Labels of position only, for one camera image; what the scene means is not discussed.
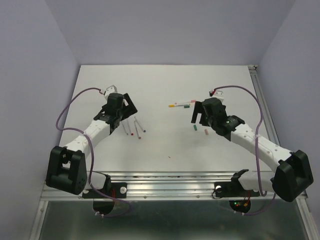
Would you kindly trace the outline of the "pink capped marker pen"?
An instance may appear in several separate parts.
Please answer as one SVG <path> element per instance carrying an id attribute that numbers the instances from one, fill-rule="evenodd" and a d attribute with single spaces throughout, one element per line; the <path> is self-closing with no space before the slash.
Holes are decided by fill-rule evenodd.
<path id="1" fill-rule="evenodd" d="M 180 101 L 180 102 L 175 102 L 175 105 L 186 105 L 186 104 L 192 104 L 195 103 L 196 99 L 192 99 L 192 100 L 187 100 L 187 101 Z"/>

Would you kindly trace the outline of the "red capped marker pen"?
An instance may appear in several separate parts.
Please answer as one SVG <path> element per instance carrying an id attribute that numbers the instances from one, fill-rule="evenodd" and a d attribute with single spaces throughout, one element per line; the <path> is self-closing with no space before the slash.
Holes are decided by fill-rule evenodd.
<path id="1" fill-rule="evenodd" d="M 132 130 L 131 122 L 130 122 L 129 119 L 127 119 L 126 122 L 127 122 L 128 130 L 129 130 L 129 134 L 130 134 L 131 136 L 133 136 L 133 135 L 134 135 L 134 132 L 133 132 L 133 130 Z"/>

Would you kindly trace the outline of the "blue capped marker pen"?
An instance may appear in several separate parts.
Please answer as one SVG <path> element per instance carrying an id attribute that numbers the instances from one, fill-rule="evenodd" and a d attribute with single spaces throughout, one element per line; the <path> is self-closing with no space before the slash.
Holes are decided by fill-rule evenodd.
<path id="1" fill-rule="evenodd" d="M 143 133 L 146 132 L 145 128 L 143 127 L 142 123 L 138 120 L 137 117 L 134 117 L 136 123 L 138 124 L 138 126 L 140 127 L 140 129 L 142 130 Z"/>

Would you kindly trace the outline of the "yellow capped marker pen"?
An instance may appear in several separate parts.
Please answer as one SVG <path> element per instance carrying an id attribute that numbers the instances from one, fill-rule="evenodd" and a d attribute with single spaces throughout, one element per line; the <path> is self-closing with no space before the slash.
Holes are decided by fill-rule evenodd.
<path id="1" fill-rule="evenodd" d="M 170 104 L 168 105 L 169 108 L 175 108 L 175 107 L 184 107 L 186 104 Z"/>

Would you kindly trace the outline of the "peach capped marker pen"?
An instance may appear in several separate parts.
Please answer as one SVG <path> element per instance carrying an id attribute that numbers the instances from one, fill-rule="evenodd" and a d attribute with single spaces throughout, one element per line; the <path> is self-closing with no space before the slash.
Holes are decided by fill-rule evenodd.
<path id="1" fill-rule="evenodd" d="M 138 130 L 138 123 L 136 120 L 134 120 L 134 127 L 135 127 L 135 131 L 136 131 L 136 136 L 139 140 L 141 140 L 141 136 L 140 136 L 140 133 L 139 133 L 139 130 Z"/>

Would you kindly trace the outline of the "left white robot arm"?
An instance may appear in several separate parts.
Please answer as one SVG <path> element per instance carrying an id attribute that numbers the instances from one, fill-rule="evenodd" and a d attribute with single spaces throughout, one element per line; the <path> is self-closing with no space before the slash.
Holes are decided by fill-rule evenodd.
<path id="1" fill-rule="evenodd" d="M 49 156 L 45 183 L 48 187 L 73 195 L 93 190 L 100 197 L 111 193 L 107 174 L 87 169 L 87 157 L 94 158 L 94 148 L 109 137 L 120 123 L 138 112 L 128 93 L 111 93 L 107 102 L 79 136 L 64 146 L 55 146 Z"/>

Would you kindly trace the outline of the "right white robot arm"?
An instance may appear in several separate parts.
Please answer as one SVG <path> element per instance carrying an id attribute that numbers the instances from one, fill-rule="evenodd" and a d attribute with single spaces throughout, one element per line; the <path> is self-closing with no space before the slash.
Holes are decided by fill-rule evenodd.
<path id="1" fill-rule="evenodd" d="M 271 170 L 242 169 L 234 173 L 230 181 L 220 184 L 217 197 L 242 197 L 247 191 L 262 190 L 292 202 L 314 182 L 306 153 L 290 151 L 256 134 L 241 118 L 227 115 L 220 99 L 212 97 L 196 101 L 191 123 L 194 124 L 198 116 L 202 126 L 212 128 L 219 136 L 246 149 Z"/>

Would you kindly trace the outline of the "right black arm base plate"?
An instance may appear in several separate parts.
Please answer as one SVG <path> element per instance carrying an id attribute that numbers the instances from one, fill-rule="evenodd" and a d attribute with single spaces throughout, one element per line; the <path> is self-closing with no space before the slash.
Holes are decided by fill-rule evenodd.
<path id="1" fill-rule="evenodd" d="M 213 197 L 221 198 L 237 198 L 237 197 L 259 197 L 260 193 L 254 190 L 245 190 L 239 183 L 231 181 L 215 182 Z"/>

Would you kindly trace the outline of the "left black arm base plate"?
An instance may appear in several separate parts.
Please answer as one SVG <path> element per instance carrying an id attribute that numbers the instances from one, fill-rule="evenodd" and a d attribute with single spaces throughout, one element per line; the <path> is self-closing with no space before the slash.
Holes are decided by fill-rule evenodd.
<path id="1" fill-rule="evenodd" d="M 108 190 L 99 189 L 99 191 L 109 197 L 113 197 L 116 199 L 126 199 L 127 198 L 127 186 L 126 182 L 113 182 L 111 183 L 111 187 Z M 105 199 L 106 197 L 97 193 L 93 189 L 89 189 L 87 193 L 82 193 L 82 198 L 84 199 Z"/>

